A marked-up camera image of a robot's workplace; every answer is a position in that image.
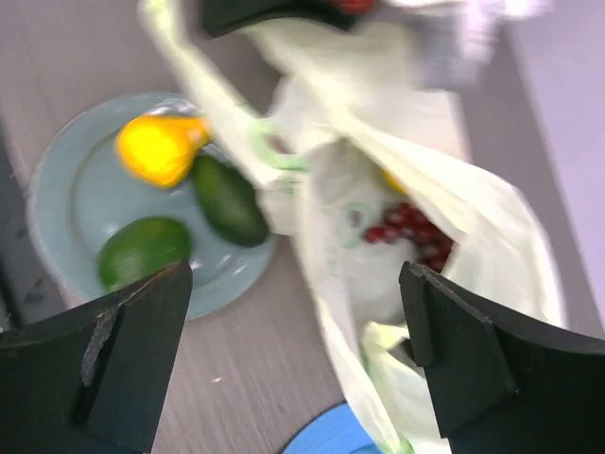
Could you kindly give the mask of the fake yellow pepper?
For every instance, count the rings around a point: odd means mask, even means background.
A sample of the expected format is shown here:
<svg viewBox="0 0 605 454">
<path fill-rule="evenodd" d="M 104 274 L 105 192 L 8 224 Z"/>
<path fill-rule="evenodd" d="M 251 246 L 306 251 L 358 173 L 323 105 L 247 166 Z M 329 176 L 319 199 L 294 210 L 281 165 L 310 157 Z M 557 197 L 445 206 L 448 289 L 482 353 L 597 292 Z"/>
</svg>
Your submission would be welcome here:
<svg viewBox="0 0 605 454">
<path fill-rule="evenodd" d="M 114 149 L 130 176 L 168 189 L 187 177 L 198 149 L 211 139 L 211 126 L 204 116 L 145 114 L 120 130 Z"/>
</svg>

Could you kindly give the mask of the fake dark green avocado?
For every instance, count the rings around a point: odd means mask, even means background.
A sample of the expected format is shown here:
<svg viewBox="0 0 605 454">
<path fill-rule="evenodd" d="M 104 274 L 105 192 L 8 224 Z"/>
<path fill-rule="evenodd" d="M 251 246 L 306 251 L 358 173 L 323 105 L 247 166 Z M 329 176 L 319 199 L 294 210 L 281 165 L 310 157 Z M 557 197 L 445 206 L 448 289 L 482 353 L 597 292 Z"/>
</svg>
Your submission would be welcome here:
<svg viewBox="0 0 605 454">
<path fill-rule="evenodd" d="M 270 230 L 255 189 L 235 166 L 203 154 L 195 160 L 191 176 L 199 206 L 220 237 L 247 248 L 266 241 Z"/>
</svg>

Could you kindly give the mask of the fake green fruit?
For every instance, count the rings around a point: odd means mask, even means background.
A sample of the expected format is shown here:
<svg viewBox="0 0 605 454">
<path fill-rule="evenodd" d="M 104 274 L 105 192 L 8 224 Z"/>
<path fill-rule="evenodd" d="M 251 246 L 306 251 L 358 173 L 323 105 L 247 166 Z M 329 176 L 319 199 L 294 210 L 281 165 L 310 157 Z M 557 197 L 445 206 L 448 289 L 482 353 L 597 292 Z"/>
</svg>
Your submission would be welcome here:
<svg viewBox="0 0 605 454">
<path fill-rule="evenodd" d="M 179 220 L 139 218 L 105 242 L 96 258 L 97 274 L 103 288 L 112 292 L 189 259 L 192 251 L 191 234 Z"/>
</svg>

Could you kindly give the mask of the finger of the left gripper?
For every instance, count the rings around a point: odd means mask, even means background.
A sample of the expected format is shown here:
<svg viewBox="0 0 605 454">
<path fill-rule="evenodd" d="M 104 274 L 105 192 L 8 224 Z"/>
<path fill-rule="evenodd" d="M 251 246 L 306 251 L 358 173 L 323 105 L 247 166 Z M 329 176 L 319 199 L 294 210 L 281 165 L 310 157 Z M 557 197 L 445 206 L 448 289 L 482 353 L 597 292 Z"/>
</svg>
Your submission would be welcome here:
<svg viewBox="0 0 605 454">
<path fill-rule="evenodd" d="M 274 19 L 302 19 L 350 30 L 377 1 L 208 0 L 200 2 L 200 27 L 213 38 Z"/>
</svg>

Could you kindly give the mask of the pale green plastic bag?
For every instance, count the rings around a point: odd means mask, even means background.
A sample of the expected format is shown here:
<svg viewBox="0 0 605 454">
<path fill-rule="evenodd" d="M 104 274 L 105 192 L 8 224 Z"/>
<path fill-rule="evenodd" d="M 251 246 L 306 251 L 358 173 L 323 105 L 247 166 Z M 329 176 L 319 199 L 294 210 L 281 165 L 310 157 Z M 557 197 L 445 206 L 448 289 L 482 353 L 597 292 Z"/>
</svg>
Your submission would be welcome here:
<svg viewBox="0 0 605 454">
<path fill-rule="evenodd" d="M 143 1 L 139 16 L 214 136 L 260 193 L 273 230 L 290 236 L 320 332 L 355 417 L 385 453 L 446 453 L 428 385 L 391 350 L 406 338 L 399 274 L 407 249 L 370 246 L 352 224 L 401 183 L 455 241 L 445 275 L 534 319 L 565 326 L 547 235 L 510 183 L 468 163 L 446 93 L 408 84 L 411 36 L 373 23 L 358 35 L 298 19 L 244 29 L 283 72 L 260 116 L 190 41 L 181 5 Z"/>
</svg>

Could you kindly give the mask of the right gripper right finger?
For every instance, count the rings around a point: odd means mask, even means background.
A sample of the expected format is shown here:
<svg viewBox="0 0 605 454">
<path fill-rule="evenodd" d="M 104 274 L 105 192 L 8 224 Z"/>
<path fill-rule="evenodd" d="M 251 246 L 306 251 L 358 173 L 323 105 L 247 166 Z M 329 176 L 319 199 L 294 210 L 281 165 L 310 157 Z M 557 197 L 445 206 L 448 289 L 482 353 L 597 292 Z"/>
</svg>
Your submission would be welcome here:
<svg viewBox="0 0 605 454">
<path fill-rule="evenodd" d="M 454 453 L 604 451 L 604 342 L 406 262 L 404 349 Z"/>
</svg>

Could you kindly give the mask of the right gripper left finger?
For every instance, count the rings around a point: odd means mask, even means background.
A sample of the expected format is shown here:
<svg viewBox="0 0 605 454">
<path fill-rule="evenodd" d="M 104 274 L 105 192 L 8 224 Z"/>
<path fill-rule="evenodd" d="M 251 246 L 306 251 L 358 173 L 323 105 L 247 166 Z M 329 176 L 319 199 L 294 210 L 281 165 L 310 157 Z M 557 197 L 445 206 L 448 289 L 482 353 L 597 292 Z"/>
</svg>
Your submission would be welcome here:
<svg viewBox="0 0 605 454">
<path fill-rule="evenodd" d="M 181 260 L 2 333 L 2 452 L 150 452 L 192 286 Z"/>
</svg>

